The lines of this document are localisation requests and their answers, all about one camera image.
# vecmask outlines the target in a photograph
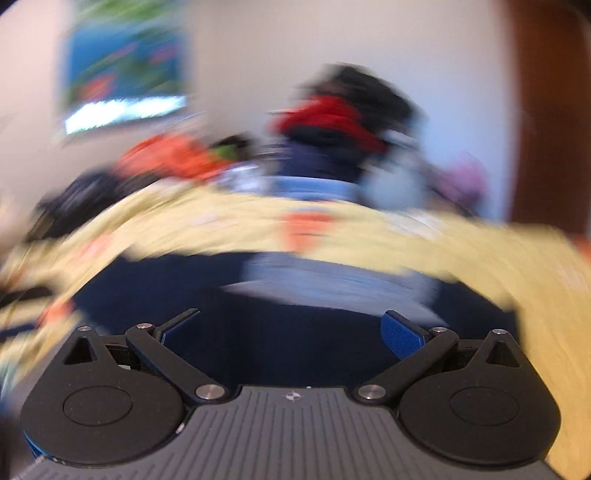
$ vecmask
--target wooden door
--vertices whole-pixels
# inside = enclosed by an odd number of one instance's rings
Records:
[[[591,196],[591,66],[583,21],[559,0],[505,0],[521,97],[511,220],[584,234]]]

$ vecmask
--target ribbed gray surface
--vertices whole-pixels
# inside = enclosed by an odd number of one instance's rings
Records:
[[[300,395],[294,398],[293,393]],[[556,480],[544,463],[476,472],[417,449],[384,408],[364,407],[339,388],[246,387],[199,407],[185,429],[148,457],[76,469],[38,460],[23,480]]]

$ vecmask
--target bed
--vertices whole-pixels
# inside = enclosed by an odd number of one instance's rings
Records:
[[[48,354],[83,322],[68,302],[114,259],[223,252],[286,252],[386,274],[411,270],[458,279],[501,309],[517,306],[521,345],[562,414],[548,462],[568,480],[591,472],[591,265],[553,229],[456,215],[393,215],[346,202],[154,184],[69,237],[19,248],[10,257],[4,278],[18,277],[23,287],[50,283],[59,297],[50,315],[46,302],[0,311],[4,328],[43,310],[47,318],[0,348],[4,401],[22,395]]]

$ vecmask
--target light blue fabric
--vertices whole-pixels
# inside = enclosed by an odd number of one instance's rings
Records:
[[[247,262],[243,279],[244,282],[223,287],[224,290],[282,304],[341,309],[376,317],[395,310],[426,329],[448,326],[425,306],[436,297],[439,282],[418,272],[388,275],[265,252]]]
[[[342,200],[356,203],[359,187],[355,183],[340,180],[277,176],[272,178],[271,194],[309,202]]]

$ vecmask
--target painting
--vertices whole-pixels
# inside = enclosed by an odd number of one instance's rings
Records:
[[[68,134],[185,106],[181,0],[73,0]]]

